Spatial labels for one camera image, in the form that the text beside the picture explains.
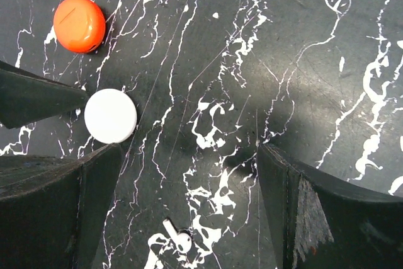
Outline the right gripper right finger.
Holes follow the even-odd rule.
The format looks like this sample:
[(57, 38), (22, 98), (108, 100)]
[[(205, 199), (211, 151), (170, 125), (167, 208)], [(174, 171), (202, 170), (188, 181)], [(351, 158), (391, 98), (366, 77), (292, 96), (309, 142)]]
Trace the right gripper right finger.
[(263, 144), (259, 184), (278, 268), (401, 268), (402, 198)]

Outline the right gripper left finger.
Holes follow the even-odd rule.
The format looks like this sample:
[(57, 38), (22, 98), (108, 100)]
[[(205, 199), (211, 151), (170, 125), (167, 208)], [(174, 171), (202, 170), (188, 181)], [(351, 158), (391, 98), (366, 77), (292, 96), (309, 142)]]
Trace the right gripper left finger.
[(91, 268), (123, 161), (117, 144), (80, 159), (1, 158), (1, 267)]

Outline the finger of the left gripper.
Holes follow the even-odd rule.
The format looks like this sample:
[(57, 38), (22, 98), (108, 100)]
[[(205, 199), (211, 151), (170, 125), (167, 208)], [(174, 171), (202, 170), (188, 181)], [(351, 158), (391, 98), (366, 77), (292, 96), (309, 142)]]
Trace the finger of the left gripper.
[(19, 128), (86, 105), (88, 94), (1, 62), (1, 124)]

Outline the white round disc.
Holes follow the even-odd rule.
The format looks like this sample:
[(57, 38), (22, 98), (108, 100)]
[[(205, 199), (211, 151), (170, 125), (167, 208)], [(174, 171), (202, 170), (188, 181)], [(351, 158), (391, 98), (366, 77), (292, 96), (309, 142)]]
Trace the white round disc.
[(102, 89), (88, 99), (84, 122), (90, 135), (98, 142), (121, 143), (135, 130), (137, 110), (126, 93), (117, 89)]

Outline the orange earbud charging case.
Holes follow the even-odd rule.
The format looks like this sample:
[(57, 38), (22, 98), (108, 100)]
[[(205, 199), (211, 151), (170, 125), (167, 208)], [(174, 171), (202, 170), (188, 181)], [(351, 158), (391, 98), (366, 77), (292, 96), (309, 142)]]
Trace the orange earbud charging case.
[(101, 8), (92, 0), (63, 0), (55, 11), (53, 28), (65, 49), (89, 53), (102, 43), (106, 20)]

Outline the white earbud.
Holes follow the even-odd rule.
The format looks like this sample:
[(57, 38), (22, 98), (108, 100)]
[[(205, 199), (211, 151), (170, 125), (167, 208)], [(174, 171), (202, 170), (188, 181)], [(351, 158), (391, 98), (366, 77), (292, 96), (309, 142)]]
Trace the white earbud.
[(192, 238), (186, 232), (178, 232), (169, 218), (162, 222), (166, 232), (180, 253), (188, 253), (193, 245)]

